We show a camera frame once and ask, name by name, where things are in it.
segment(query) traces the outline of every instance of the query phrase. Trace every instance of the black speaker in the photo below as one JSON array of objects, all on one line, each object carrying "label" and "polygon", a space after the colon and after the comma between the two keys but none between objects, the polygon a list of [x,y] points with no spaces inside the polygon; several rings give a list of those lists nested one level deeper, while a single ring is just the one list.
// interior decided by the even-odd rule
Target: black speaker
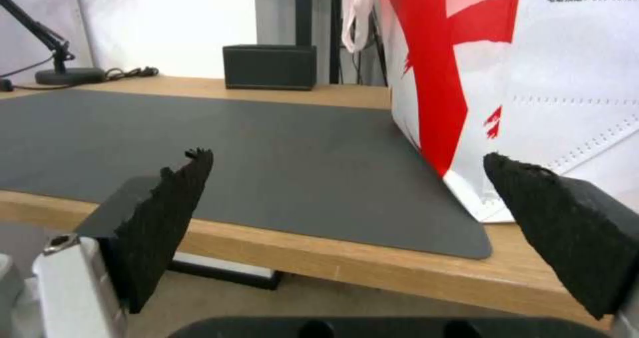
[{"label": "black speaker", "polygon": [[317,81],[315,46],[246,44],[222,55],[226,88],[311,90]]}]

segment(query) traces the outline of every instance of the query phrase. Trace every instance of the floor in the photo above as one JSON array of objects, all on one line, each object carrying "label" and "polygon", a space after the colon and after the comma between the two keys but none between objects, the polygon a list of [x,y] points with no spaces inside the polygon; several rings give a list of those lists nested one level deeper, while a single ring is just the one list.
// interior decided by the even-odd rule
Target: floor
[{"label": "floor", "polygon": [[166,337],[214,316],[504,316],[506,313],[297,275],[276,291],[166,272],[139,315],[131,338]]}]

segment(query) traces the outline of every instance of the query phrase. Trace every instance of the black foam pad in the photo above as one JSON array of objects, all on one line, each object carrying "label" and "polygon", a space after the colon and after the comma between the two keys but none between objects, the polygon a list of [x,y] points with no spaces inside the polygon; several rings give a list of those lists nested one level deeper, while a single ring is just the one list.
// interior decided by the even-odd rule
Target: black foam pad
[{"label": "black foam pad", "polygon": [[173,259],[213,165],[211,151],[191,151],[189,164],[160,177],[134,177],[75,230],[100,243],[118,297],[138,313]]},{"label": "black foam pad", "polygon": [[637,275],[637,214],[587,181],[496,153],[484,169],[571,295],[597,319],[615,313]]}]

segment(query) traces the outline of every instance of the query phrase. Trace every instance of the white wall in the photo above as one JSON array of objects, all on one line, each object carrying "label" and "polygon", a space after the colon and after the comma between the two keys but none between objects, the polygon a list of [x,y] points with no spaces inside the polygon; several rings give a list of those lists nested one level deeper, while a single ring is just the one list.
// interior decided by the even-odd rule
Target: white wall
[{"label": "white wall", "polygon": [[[330,5],[330,0],[313,0],[312,43],[318,50],[318,84],[328,83]],[[258,43],[295,44],[295,0],[256,0],[256,10]],[[341,25],[339,22],[337,24],[338,30],[341,31]],[[357,74],[352,55],[345,49],[341,50],[341,64],[344,83],[356,83]],[[365,85],[383,85],[374,46],[362,52],[360,74]]]},{"label": "white wall", "polygon": [[[56,31],[71,42],[76,59],[68,67],[91,65],[91,55],[77,0],[12,0],[36,21]],[[42,61],[51,53],[12,15],[0,7],[0,74]],[[53,63],[12,76],[14,83],[34,81],[37,70],[51,69]]]},{"label": "white wall", "polygon": [[257,42],[255,0],[80,0],[96,64],[222,78],[222,46]]}]

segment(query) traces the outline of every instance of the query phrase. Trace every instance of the black cable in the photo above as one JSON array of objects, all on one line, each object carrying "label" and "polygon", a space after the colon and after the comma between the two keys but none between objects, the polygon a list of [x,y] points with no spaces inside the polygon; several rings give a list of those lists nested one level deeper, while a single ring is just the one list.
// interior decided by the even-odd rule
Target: black cable
[{"label": "black cable", "polygon": [[357,78],[358,84],[363,85],[363,79],[361,78],[361,50],[357,54]]},{"label": "black cable", "polygon": [[40,61],[40,62],[34,63],[33,65],[28,65],[27,67],[24,67],[24,68],[21,68],[21,69],[12,70],[11,72],[0,74],[0,78],[13,76],[14,74],[18,74],[20,72],[25,72],[28,69],[32,69],[34,67],[38,67],[39,65],[44,65],[45,63],[51,61],[52,59],[53,59],[53,54],[51,54],[51,56],[49,58],[47,58],[46,60],[44,60],[44,61]]},{"label": "black cable", "polygon": [[31,86],[13,85],[14,88],[20,88],[21,90],[32,90],[32,91],[62,90],[64,88],[71,88],[75,86],[80,86],[80,85],[64,85],[64,86],[53,86],[53,87],[31,87]]},{"label": "black cable", "polygon": [[355,54],[351,54],[351,60],[353,61],[353,68],[355,69],[355,71],[357,72],[357,77],[356,77],[356,82],[358,83],[358,85],[361,82],[361,76],[360,76],[360,70],[359,70],[359,65],[357,63],[355,63]]},{"label": "black cable", "polygon": [[377,24],[377,12],[372,8],[372,27],[375,31],[375,46],[377,48],[377,58],[379,58],[379,68],[384,78],[384,85],[388,87],[388,76],[386,76],[386,56],[384,54],[384,44],[379,40],[379,25]]},{"label": "black cable", "polygon": [[129,72],[125,72],[122,69],[119,68],[112,68],[110,70],[107,70],[107,72],[105,72],[104,74],[104,78],[105,81],[117,81],[119,79],[123,79],[123,78],[130,78],[130,77],[151,77],[151,76],[156,76],[157,74],[160,73],[160,70],[158,70],[155,67],[145,67],[144,69],[141,68],[136,68],[136,69],[132,69]]}]

